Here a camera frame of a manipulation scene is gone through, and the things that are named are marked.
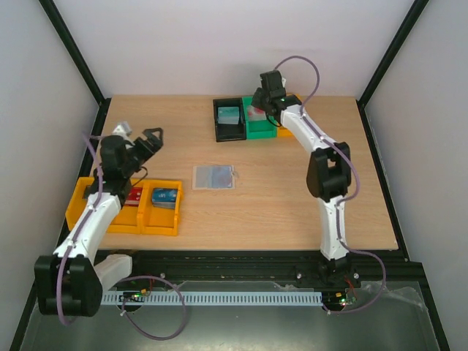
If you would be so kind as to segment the cream leather card holder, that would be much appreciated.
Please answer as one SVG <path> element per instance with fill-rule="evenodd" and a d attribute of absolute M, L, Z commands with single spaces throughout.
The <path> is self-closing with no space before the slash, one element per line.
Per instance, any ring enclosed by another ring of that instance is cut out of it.
<path fill-rule="evenodd" d="M 192 172 L 193 190 L 235 188 L 235 168 L 232 165 L 198 165 Z"/>

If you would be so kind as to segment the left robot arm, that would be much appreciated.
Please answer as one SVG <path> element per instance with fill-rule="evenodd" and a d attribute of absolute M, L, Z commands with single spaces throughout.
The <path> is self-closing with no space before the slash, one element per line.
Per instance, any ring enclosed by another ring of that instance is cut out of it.
<path fill-rule="evenodd" d="M 84 135 L 96 164 L 87 203 L 68 236 L 34 264 L 39 310 L 56 315 L 62 325 L 94 316 L 103 293 L 132 271 L 132 258 L 125 254 L 94 262 L 105 233 L 132 190 L 132 176 L 164 144 L 160 127 L 144 129 L 135 140 L 130 140 L 131 133 L 128 124 L 120 123 L 107 136 Z"/>

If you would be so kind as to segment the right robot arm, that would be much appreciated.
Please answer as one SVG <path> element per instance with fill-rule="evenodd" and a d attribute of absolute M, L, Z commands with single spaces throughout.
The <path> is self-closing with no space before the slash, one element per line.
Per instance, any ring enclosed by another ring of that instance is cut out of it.
<path fill-rule="evenodd" d="M 350 147 L 326 135 L 300 99 L 286 93 L 285 79 L 278 70 L 260 74 L 260 82 L 252 105 L 289 130 L 309 153 L 306 185 L 319 203 L 322 225 L 317 278 L 325 286 L 335 286 L 350 271 L 344 226 L 344 199 L 352 181 Z"/>

